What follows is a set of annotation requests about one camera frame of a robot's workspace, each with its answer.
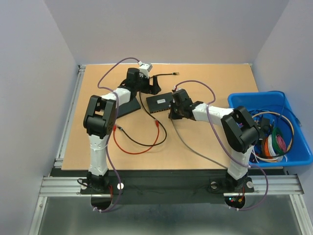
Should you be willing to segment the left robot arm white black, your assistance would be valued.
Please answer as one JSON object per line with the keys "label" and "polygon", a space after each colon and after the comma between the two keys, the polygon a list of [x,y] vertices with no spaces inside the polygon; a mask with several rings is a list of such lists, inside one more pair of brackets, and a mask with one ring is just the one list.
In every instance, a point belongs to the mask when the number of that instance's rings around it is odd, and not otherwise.
{"label": "left robot arm white black", "polygon": [[103,96],[92,95],[89,99],[83,120],[90,144],[90,166],[85,186],[98,193],[105,192],[109,187],[106,150],[117,108],[132,101],[138,92],[157,94],[161,91],[156,80],[150,84],[151,69],[151,64],[142,64],[138,69],[129,68],[126,79],[115,90]]}

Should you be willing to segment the blue plastic bin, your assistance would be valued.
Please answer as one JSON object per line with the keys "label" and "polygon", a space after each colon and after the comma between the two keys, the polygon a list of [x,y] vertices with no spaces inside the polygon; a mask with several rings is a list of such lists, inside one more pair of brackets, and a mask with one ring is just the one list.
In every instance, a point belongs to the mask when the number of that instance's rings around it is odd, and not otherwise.
{"label": "blue plastic bin", "polygon": [[301,123],[283,92],[233,93],[227,100],[231,108],[245,107],[260,129],[260,138],[249,158],[251,164],[285,167],[313,162]]}

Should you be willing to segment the aluminium frame rail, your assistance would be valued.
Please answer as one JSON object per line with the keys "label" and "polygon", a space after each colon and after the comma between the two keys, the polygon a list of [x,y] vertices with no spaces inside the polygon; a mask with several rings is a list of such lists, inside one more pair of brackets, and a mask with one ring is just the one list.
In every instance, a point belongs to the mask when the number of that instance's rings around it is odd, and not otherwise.
{"label": "aluminium frame rail", "polygon": [[86,65],[78,81],[68,127],[56,161],[42,180],[42,219],[31,233],[39,235],[310,235],[312,218],[296,175],[268,168],[251,176],[255,191],[246,194],[247,205],[257,203],[266,183],[265,201],[249,211],[230,209],[220,195],[207,190],[209,177],[225,174],[229,158],[209,124],[191,120],[173,125],[166,111],[156,114],[167,130],[164,144],[147,153],[121,152],[113,141],[109,154],[124,180],[125,192],[110,212],[99,213],[91,196],[80,193],[78,178],[85,178],[89,163],[88,137],[83,115],[89,97],[106,94],[125,77],[127,64]]}

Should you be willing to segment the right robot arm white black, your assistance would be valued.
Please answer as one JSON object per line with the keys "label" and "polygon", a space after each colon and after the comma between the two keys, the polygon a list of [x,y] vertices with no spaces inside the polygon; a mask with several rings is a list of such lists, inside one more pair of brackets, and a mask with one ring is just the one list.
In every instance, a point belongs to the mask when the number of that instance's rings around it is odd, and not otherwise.
{"label": "right robot arm white black", "polygon": [[219,108],[202,101],[193,102],[184,89],[173,90],[169,119],[191,119],[221,126],[231,152],[230,165],[225,176],[225,186],[230,191],[241,188],[247,178],[249,158],[259,140],[260,131],[250,113],[243,106],[235,109]]}

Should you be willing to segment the black flat plate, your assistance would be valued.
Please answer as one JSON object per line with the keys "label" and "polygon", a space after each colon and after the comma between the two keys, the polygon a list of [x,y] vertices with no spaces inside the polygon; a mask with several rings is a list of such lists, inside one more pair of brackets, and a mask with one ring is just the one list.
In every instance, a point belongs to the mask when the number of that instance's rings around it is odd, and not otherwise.
{"label": "black flat plate", "polygon": [[130,113],[133,113],[137,110],[140,110],[141,106],[136,98],[136,96],[132,100],[127,101],[126,95],[119,96],[119,107],[117,118],[123,117]]}

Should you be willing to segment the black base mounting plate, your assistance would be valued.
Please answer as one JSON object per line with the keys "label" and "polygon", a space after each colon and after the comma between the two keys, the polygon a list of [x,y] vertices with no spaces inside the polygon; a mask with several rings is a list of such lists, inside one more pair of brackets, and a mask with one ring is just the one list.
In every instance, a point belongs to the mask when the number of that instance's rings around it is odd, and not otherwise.
{"label": "black base mounting plate", "polygon": [[291,191],[293,176],[277,170],[248,171],[239,189],[225,186],[225,170],[122,170],[119,176],[108,172],[106,190],[86,187],[86,171],[61,171],[43,179],[40,195],[46,197],[83,197],[94,209],[114,205],[213,203],[235,206],[248,196],[283,195]]}

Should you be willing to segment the black network switch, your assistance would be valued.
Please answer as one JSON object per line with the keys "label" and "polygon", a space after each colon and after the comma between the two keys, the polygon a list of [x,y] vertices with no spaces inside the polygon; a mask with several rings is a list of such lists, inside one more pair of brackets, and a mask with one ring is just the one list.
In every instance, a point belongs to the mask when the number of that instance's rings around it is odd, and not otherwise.
{"label": "black network switch", "polygon": [[170,102],[172,101],[172,99],[173,99],[173,96],[171,92],[154,95],[154,96],[146,98],[149,113],[153,114],[153,113],[169,110],[171,108]]}

